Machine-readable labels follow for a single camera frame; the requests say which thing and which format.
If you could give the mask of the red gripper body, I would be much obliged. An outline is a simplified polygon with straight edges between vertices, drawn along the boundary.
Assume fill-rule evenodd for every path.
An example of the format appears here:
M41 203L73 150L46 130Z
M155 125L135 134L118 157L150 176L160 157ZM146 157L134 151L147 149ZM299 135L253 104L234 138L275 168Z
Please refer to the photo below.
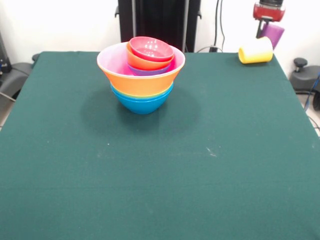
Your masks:
M253 7L253 18L259 21L280 22L284 14L282 1L259 1Z

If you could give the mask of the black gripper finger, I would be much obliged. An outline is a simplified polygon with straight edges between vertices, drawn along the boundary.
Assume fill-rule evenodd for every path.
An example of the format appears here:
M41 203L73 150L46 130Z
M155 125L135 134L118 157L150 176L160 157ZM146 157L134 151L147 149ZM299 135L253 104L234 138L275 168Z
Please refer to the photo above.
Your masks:
M263 25L264 25L264 20L260 20L256 32L256 38L259 39L262 35L262 30L263 30Z

